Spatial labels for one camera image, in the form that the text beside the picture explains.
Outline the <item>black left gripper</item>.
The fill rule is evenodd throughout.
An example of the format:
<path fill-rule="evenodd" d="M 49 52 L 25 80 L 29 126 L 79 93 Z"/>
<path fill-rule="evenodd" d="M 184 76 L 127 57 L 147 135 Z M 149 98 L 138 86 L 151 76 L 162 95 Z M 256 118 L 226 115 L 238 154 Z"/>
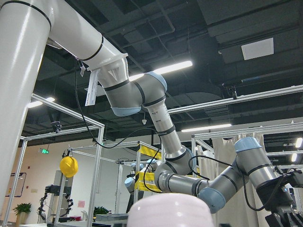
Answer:
<path fill-rule="evenodd" d="M 265 217 L 270 227 L 302 227 L 303 213 L 291 207 L 278 207 L 275 212 Z"/>

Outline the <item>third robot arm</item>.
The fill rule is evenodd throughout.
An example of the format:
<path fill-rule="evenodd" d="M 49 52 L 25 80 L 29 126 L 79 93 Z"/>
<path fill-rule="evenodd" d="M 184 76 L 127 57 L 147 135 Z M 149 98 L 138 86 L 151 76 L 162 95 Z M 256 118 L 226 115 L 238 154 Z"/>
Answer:
<path fill-rule="evenodd" d="M 154 183 L 154 172 L 162 162 L 156 159 L 147 160 L 146 165 L 140 164 L 139 172 L 136 172 L 136 163 L 132 163 L 133 171 L 125 180 L 125 187 L 131 195 L 134 195 L 135 189 L 142 191 L 154 191 L 160 193 L 161 190 Z"/>

